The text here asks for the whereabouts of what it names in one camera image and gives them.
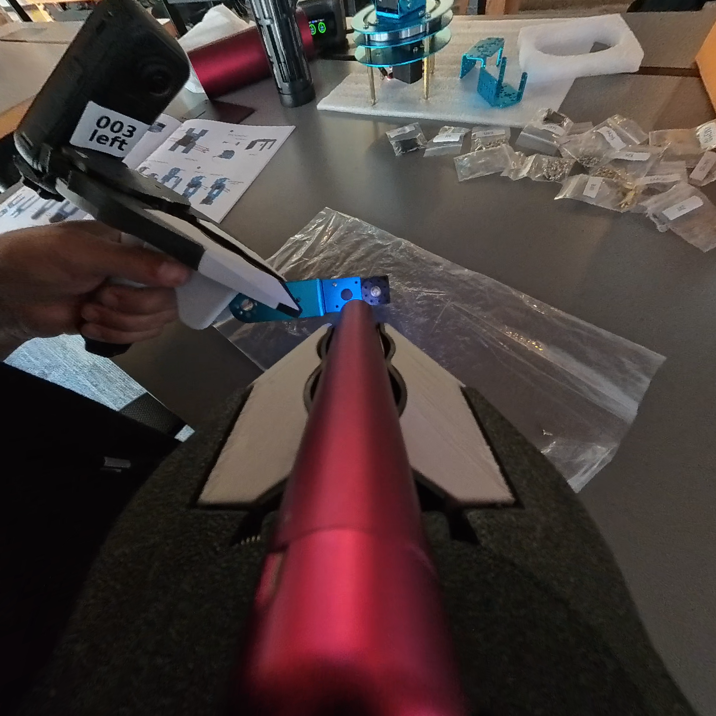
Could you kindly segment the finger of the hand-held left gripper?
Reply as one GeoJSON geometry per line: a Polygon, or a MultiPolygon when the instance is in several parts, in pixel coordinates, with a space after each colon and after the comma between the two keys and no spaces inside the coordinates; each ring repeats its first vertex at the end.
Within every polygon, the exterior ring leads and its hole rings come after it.
{"type": "Polygon", "coordinates": [[[189,258],[189,266],[213,280],[283,280],[280,273],[254,251],[243,245],[211,220],[189,212],[175,216],[159,209],[147,210],[147,217],[172,231],[168,252],[189,258]]]}
{"type": "Polygon", "coordinates": [[[262,259],[229,250],[208,238],[197,242],[203,248],[197,267],[198,320],[216,320],[239,293],[290,317],[301,314],[282,275],[262,259]]]}

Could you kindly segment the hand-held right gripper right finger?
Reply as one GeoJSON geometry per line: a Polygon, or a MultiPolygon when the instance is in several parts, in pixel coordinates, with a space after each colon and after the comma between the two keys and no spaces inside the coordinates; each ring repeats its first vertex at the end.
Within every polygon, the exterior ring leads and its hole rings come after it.
{"type": "Polygon", "coordinates": [[[405,386],[400,425],[410,465],[461,508],[513,506],[515,497],[463,392],[463,383],[384,324],[405,386]]]}

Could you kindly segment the blue metal servo bracket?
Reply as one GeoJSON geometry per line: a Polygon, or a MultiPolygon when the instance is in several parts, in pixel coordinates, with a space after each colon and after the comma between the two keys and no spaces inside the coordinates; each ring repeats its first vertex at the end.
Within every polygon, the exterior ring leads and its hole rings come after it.
{"type": "MultiPolygon", "coordinates": [[[[321,318],[339,313],[346,303],[362,300],[375,307],[389,304],[389,276],[348,276],[335,279],[306,279],[287,283],[299,305],[299,319],[321,318]]],[[[228,304],[231,316],[244,324],[286,322],[294,319],[279,309],[273,309],[239,293],[228,304]]]]}

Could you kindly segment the red electric screwdriver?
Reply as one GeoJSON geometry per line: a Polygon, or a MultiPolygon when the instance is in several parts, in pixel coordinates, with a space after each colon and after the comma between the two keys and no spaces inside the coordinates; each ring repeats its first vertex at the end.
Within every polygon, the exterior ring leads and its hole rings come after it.
{"type": "Polygon", "coordinates": [[[466,715],[371,306],[342,309],[264,559],[232,715],[466,715]]]}

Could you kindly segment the grey desk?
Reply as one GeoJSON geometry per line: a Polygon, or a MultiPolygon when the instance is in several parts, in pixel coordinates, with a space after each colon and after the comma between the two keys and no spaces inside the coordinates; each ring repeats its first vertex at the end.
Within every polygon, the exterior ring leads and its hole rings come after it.
{"type": "MultiPolygon", "coordinates": [[[[228,217],[271,254],[332,208],[665,355],[616,457],[577,495],[622,572],[648,640],[700,715],[715,714],[715,252],[639,216],[499,178],[394,158],[383,126],[313,107],[228,217]]],[[[216,713],[231,650],[219,611],[247,609],[260,544],[238,512],[176,508],[257,369],[210,329],[175,325],[117,359],[195,434],[139,491],[91,573],[30,714],[216,713]]]]}

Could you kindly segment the person's left hand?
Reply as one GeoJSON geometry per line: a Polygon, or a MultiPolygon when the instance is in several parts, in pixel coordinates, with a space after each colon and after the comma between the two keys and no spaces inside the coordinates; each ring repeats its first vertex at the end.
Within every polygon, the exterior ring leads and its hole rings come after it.
{"type": "Polygon", "coordinates": [[[175,289],[190,277],[96,220],[2,234],[1,360],[35,338],[131,345],[156,337],[178,317],[175,289]]]}

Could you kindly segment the beige table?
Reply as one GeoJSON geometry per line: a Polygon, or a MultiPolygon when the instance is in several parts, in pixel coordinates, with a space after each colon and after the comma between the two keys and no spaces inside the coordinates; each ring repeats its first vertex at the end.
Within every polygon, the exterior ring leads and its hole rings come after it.
{"type": "Polygon", "coordinates": [[[2,137],[17,127],[83,24],[14,22],[1,26],[2,137]]]}

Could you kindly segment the clear plastic bag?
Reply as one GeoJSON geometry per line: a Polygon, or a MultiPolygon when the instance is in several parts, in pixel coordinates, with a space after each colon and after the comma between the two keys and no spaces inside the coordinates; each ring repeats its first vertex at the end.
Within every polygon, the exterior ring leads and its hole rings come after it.
{"type": "Polygon", "coordinates": [[[576,493],[612,461],[666,360],[331,208],[268,263],[288,280],[389,276],[379,320],[479,391],[576,493]]]}

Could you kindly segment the black mesh chair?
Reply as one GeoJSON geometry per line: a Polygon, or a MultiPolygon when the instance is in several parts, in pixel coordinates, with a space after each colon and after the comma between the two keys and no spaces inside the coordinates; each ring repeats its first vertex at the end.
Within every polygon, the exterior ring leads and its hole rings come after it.
{"type": "Polygon", "coordinates": [[[186,441],[195,432],[190,425],[149,392],[144,392],[129,401],[118,412],[124,417],[180,442],[186,441]]]}

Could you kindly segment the red metal tube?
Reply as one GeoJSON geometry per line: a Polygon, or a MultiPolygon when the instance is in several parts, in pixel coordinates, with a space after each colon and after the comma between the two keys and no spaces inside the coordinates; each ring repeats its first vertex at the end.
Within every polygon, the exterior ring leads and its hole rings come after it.
{"type": "MultiPolygon", "coordinates": [[[[304,39],[302,36],[302,41],[308,60],[313,56],[314,48],[310,39],[304,39]]],[[[267,77],[273,78],[258,28],[254,27],[253,30],[242,32],[236,36],[232,49],[234,50],[234,72],[231,76],[231,84],[226,87],[227,93],[254,84],[267,77]]]]}

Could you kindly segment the person's black clothing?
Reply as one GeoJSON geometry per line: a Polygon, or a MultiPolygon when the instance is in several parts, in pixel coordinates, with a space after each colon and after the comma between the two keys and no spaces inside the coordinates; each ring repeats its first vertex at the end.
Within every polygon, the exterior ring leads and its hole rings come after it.
{"type": "Polygon", "coordinates": [[[1,714],[48,662],[117,517],[179,445],[1,364],[1,714]]]}

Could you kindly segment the black device green display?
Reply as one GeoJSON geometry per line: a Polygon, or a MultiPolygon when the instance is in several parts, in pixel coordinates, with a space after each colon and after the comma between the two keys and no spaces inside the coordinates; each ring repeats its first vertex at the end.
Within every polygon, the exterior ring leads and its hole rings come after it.
{"type": "Polygon", "coordinates": [[[342,1],[298,1],[297,19],[304,39],[316,51],[347,47],[346,16],[342,1]]]}

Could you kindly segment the pile of small screw bags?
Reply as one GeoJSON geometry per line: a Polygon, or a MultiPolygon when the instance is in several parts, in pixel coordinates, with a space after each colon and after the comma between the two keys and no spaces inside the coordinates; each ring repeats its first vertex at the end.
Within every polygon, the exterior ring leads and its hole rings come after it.
{"type": "Polygon", "coordinates": [[[621,114],[598,124],[540,110],[512,138],[506,125],[446,125],[426,139],[417,122],[388,130],[396,156],[453,157],[460,182],[499,175],[554,183],[556,200],[646,216],[707,253],[715,250],[715,121],[653,130],[621,114]]]}

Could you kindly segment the brown cardboard box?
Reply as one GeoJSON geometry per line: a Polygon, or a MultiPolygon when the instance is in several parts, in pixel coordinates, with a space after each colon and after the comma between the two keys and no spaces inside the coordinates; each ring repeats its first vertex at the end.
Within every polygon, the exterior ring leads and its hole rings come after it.
{"type": "Polygon", "coordinates": [[[715,94],[715,34],[716,26],[712,26],[710,32],[705,37],[703,44],[695,56],[695,63],[699,71],[699,75],[704,89],[709,97],[711,106],[715,111],[716,94],[715,94]]]}

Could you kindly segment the blue metal U bracket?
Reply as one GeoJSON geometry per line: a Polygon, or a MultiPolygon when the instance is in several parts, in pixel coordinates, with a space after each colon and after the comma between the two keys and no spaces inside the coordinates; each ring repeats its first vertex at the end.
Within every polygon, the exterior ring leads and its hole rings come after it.
{"type": "Polygon", "coordinates": [[[480,67],[477,93],[491,107],[508,109],[521,103],[528,81],[528,73],[522,72],[519,85],[513,87],[504,82],[508,60],[500,56],[496,61],[497,75],[489,72],[486,65],[480,67]]]}
{"type": "Polygon", "coordinates": [[[463,79],[476,65],[484,69],[488,59],[496,57],[496,66],[500,67],[503,59],[505,39],[503,37],[487,37],[474,43],[462,54],[459,78],[463,79]]]}

